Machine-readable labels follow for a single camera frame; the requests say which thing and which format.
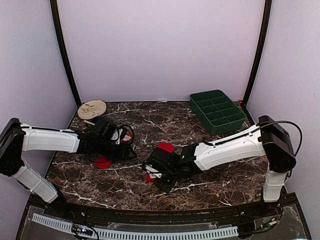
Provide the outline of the red santa sock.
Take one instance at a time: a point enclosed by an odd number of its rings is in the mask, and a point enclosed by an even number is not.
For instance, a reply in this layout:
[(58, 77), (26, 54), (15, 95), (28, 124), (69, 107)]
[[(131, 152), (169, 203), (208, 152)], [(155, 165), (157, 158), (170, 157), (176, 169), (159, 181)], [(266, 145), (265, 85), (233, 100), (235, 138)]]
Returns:
[[(168, 163), (174, 152), (174, 146), (171, 143), (161, 142), (152, 151), (148, 157), (146, 164), (153, 167), (162, 173), (162, 177), (168, 173)], [(147, 173), (146, 182), (154, 183), (156, 178), (151, 178), (151, 175)]]

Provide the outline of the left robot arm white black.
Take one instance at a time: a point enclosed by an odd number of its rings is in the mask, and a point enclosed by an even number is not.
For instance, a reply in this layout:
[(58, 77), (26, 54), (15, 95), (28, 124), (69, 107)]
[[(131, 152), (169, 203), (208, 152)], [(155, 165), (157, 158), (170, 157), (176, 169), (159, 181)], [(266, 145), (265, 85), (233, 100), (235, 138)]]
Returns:
[(32, 169), (23, 159), (28, 151), (55, 151), (71, 154), (99, 154), (109, 161), (137, 158), (132, 144), (133, 129), (94, 117), (86, 131), (36, 127), (12, 118), (0, 134), (0, 173), (12, 177), (50, 204), (60, 218), (71, 213), (59, 188)]

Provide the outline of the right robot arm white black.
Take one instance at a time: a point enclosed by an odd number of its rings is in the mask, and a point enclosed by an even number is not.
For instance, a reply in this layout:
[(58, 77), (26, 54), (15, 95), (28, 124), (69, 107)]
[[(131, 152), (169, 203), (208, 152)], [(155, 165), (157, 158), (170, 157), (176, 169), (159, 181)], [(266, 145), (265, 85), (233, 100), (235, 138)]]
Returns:
[(281, 190), (296, 166), (298, 150), (294, 150), (290, 134), (268, 115), (239, 133), (214, 140), (194, 143), (174, 152), (171, 143), (161, 142), (152, 151), (143, 169), (154, 179), (158, 189), (169, 193), (177, 181), (214, 167), (251, 157), (267, 157), (268, 169), (262, 189), (262, 201), (255, 205), (255, 213), (266, 217), (275, 208)]

